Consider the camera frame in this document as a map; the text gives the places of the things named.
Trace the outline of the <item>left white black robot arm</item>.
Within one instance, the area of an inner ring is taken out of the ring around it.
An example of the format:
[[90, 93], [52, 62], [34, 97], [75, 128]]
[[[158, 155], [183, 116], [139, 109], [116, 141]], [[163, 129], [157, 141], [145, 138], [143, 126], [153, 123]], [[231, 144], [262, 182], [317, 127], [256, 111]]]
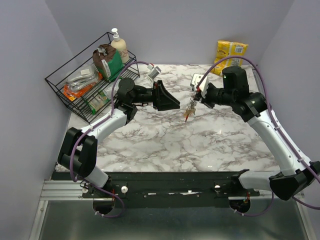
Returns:
[[107, 197], [111, 185], [107, 182], [109, 176], [97, 166], [98, 144], [115, 130], [127, 125], [136, 115], [137, 107], [144, 104], [152, 104], [157, 111], [180, 108], [180, 102], [166, 90], [161, 80], [154, 82], [151, 88], [145, 88], [125, 77], [118, 84], [114, 107], [107, 116], [81, 129], [71, 127], [67, 130], [58, 164], [74, 176], [93, 184], [93, 191], [99, 197]]

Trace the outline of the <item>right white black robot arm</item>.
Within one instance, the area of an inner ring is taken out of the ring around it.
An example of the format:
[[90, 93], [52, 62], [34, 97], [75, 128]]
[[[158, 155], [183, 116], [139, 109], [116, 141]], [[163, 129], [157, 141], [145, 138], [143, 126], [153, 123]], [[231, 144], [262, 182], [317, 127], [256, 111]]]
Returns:
[[230, 183], [230, 191], [241, 196], [248, 189], [273, 192], [287, 201], [308, 187], [320, 174], [319, 161], [312, 162], [282, 128], [273, 110], [268, 110], [265, 96], [251, 92], [246, 71], [231, 66], [222, 71], [223, 87], [217, 88], [202, 74], [191, 80], [195, 100], [212, 109], [215, 105], [228, 106], [240, 116], [263, 140], [276, 160], [279, 171], [244, 170]]

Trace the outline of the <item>metal red key organizer plate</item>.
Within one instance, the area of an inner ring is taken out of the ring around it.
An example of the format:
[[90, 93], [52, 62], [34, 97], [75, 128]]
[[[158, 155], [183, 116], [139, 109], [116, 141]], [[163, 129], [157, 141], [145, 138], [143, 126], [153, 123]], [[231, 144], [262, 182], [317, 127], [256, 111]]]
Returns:
[[197, 101], [195, 100], [194, 97], [190, 98], [189, 103], [186, 106], [186, 109], [184, 111], [183, 117], [184, 117], [184, 122], [186, 123], [188, 118], [192, 115], [195, 115], [196, 112], [196, 105]]

